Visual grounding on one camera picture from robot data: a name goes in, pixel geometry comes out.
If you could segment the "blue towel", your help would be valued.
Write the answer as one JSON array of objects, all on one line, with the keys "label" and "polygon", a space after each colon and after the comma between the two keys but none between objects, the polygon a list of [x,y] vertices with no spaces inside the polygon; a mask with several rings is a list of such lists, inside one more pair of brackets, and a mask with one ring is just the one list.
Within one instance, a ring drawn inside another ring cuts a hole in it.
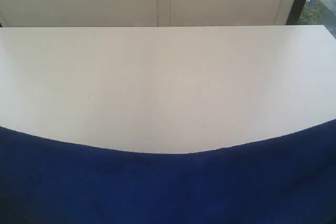
[{"label": "blue towel", "polygon": [[335,223],[335,121],[190,154],[1,128],[1,223]]}]

